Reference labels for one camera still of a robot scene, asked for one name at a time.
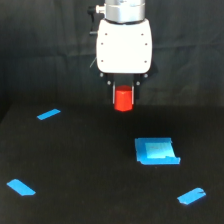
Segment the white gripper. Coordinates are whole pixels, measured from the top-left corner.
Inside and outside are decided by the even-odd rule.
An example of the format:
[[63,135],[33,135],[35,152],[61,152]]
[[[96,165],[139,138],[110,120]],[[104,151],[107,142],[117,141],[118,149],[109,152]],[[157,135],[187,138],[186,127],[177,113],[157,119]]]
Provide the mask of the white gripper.
[[[96,63],[100,76],[107,77],[109,97],[115,103],[115,82],[110,75],[145,75],[152,66],[152,32],[148,19],[140,23],[115,24],[106,19],[97,31]],[[139,97],[139,81],[132,82],[132,105]]]

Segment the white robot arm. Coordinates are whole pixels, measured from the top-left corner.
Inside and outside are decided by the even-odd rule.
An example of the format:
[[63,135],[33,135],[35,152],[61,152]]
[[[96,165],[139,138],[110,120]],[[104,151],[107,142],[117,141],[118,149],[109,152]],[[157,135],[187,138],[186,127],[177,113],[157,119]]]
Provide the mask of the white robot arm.
[[145,17],[145,0],[104,0],[90,6],[94,19],[103,14],[96,35],[96,59],[100,76],[112,88],[112,102],[118,111],[133,109],[141,79],[152,64],[152,32]]

